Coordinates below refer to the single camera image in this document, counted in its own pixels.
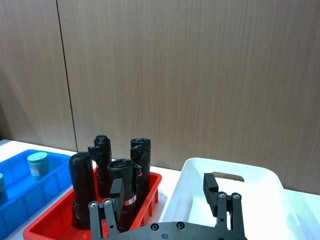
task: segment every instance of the blue plastic bin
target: blue plastic bin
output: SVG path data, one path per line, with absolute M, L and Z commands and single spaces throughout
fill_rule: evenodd
M 48 174 L 34 181 L 27 157 L 38 152 L 43 151 L 26 150 L 0 162 L 8 197 L 8 201 L 0 206 L 0 240 L 71 185 L 70 156 L 53 152 L 46 152 Z

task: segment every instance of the wood grain wall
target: wood grain wall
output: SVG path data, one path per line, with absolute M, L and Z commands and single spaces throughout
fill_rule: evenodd
M 55 0 L 0 1 L 0 138 L 76 150 Z
M 320 2 L 59 0 L 79 150 L 261 166 L 320 193 Z

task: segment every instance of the tabletop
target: tabletop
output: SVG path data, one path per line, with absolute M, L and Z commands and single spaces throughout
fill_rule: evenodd
M 25 150 L 34 149 L 40 151 L 48 151 L 66 155 L 75 154 L 75 152 L 40 146 L 30 143 L 0 140 L 0 162 L 13 157 Z M 162 181 L 158 187 L 159 198 L 158 204 L 154 207 L 152 218 L 149 223 L 161 222 L 170 202 L 171 196 L 175 190 L 176 184 L 179 180 L 181 172 L 178 170 L 166 169 L 161 167 L 151 166 L 150 171 L 162 175 Z M 48 208 L 50 208 L 57 200 L 66 194 L 72 187 L 69 187 L 59 196 L 50 201 L 45 207 L 35 213 L 29 220 L 12 232 L 6 240 L 21 240 L 23 239 L 23 231 L 36 218 L 42 215 Z M 294 209 L 296 216 L 301 224 L 301 228 L 308 240 L 320 239 L 320 195 L 304 193 L 299 191 L 285 189 L 286 195 Z

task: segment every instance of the black plastic bag roll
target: black plastic bag roll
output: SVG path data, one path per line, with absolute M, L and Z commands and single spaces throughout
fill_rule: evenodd
M 92 161 L 88 152 L 79 152 L 69 160 L 74 191 L 72 225 L 78 229 L 90 229 L 88 204 L 96 200 Z
M 102 198 L 110 197 L 110 184 L 108 177 L 108 164 L 111 163 L 111 143 L 105 135 L 95 137 L 94 146 L 88 147 L 92 160 L 96 162 L 97 194 Z
M 139 208 L 141 208 L 149 193 L 150 151 L 150 139 L 135 138 L 131 140 L 131 160 L 142 167 L 136 185 L 136 202 Z
M 124 203 L 117 229 L 120 233 L 128 231 L 137 213 L 136 188 L 141 167 L 130 159 L 118 159 L 108 165 L 109 183 L 114 179 L 122 179 L 124 186 Z

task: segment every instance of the red plastic bin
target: red plastic bin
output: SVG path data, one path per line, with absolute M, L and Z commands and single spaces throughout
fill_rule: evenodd
M 158 186 L 162 176 L 150 172 L 149 194 L 130 228 L 136 229 L 146 225 L 152 217 L 155 204 L 158 203 Z M 104 199 L 97 197 L 98 202 Z M 90 230 L 79 230 L 72 226 L 72 204 L 74 202 L 74 190 L 71 189 L 44 214 L 31 223 L 24 231 L 25 240 L 90 240 Z M 103 227 L 103 236 L 107 237 L 107 227 Z

